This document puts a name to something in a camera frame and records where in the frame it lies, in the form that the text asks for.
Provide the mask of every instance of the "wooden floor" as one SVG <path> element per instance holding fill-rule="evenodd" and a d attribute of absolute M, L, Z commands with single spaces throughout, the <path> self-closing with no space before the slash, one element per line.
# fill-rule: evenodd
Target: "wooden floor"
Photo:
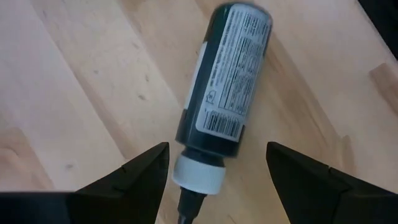
<path fill-rule="evenodd" d="M 221 2 L 1 1 L 0 190 L 76 190 L 161 141 L 173 164 Z M 239 157 L 197 223 L 289 222 L 268 141 L 398 192 L 398 64 L 357 1 L 254 2 L 274 18 L 265 66 Z M 178 197 L 169 181 L 157 223 L 176 223 Z"/>

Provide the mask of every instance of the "white label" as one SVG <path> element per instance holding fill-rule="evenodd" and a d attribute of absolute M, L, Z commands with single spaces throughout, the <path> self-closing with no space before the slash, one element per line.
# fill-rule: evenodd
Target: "white label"
<path fill-rule="evenodd" d="M 271 19 L 262 11 L 245 4 L 231 7 L 195 124 L 197 130 L 239 141 L 270 28 Z"/>
<path fill-rule="evenodd" d="M 193 88 L 195 87 L 195 82 L 197 81 L 199 68 L 200 68 L 200 65 L 201 65 L 201 61 L 203 60 L 203 56 L 205 54 L 205 51 L 206 51 L 206 46 L 207 46 L 207 42 L 204 42 L 201 45 L 201 48 L 200 48 L 199 57 L 198 57 L 198 61 L 197 61 L 197 66 L 195 67 L 195 71 L 194 71 L 193 77 L 192 77 L 191 89 L 189 89 L 189 94 L 188 94 L 188 97 L 185 100 L 185 104 L 184 104 L 184 109 L 186 109 L 186 110 L 189 107 L 189 102 L 191 102 Z"/>

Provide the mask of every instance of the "logo symbol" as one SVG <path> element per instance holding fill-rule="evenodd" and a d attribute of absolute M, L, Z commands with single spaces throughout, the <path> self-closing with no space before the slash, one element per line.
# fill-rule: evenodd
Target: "logo symbol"
<path fill-rule="evenodd" d="M 211 90 L 207 95 L 206 95 L 206 102 L 213 104 L 214 103 L 214 99 L 216 97 L 216 91 L 215 90 Z"/>

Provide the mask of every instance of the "bottle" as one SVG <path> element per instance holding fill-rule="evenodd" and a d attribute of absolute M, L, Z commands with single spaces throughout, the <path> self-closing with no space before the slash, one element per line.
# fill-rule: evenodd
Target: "bottle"
<path fill-rule="evenodd" d="M 223 159 L 238 155 L 271 28 L 270 14 L 249 3 L 222 4 L 211 16 L 175 138 L 185 145 L 172 177 L 180 224 L 220 191 Z"/>

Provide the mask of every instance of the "black nozzle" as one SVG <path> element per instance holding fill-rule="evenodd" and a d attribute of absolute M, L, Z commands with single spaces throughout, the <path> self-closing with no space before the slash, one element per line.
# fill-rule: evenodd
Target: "black nozzle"
<path fill-rule="evenodd" d="M 207 195 L 181 188 L 180 201 L 178 203 L 178 224 L 191 224 L 198 216 L 200 207 Z"/>

